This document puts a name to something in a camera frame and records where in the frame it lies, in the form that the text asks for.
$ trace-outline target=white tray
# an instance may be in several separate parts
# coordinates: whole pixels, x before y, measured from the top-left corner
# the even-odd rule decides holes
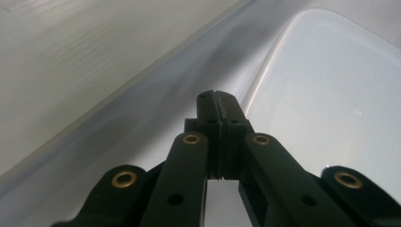
[[[306,170],[349,166],[401,201],[401,51],[369,31],[323,9],[298,14],[246,112]]]

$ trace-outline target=screw hole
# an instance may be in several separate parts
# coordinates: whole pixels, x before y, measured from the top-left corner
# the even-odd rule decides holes
[[[114,175],[112,185],[116,188],[125,188],[136,182],[137,176],[134,172],[124,170]]]
[[[181,194],[172,194],[168,197],[167,202],[172,206],[180,205],[183,203],[183,196]]]
[[[256,135],[253,137],[253,141],[259,145],[267,145],[270,143],[270,139],[265,135]]]
[[[360,189],[363,186],[362,181],[358,177],[347,172],[336,172],[334,174],[334,179],[336,179],[338,183],[352,189]]]
[[[307,206],[316,206],[318,204],[313,197],[308,195],[303,195],[301,201]]]
[[[194,134],[186,135],[183,138],[183,142],[186,143],[186,144],[198,144],[198,142],[200,140],[201,140],[201,138],[198,137],[197,135],[194,135]]]

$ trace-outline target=brass ring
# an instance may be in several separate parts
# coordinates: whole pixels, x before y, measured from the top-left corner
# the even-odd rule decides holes
[[[198,144],[201,138],[195,134],[188,134],[183,138],[183,142],[186,144]]]
[[[130,178],[126,181],[120,181],[121,179],[119,179],[120,177],[123,176],[130,176]],[[112,184],[114,187],[116,188],[125,188],[125,187],[129,187],[131,185],[133,185],[136,182],[136,174],[132,171],[128,171],[128,170],[123,170],[117,174],[115,174],[115,176],[113,177],[112,180]]]
[[[349,178],[351,181],[344,180],[344,177]],[[353,189],[360,189],[363,186],[363,183],[359,178],[351,173],[343,171],[336,172],[334,174],[334,179],[336,179],[338,183],[341,183],[342,185]]]
[[[256,135],[252,138],[252,140],[259,145],[267,145],[270,143],[269,137],[265,135]]]

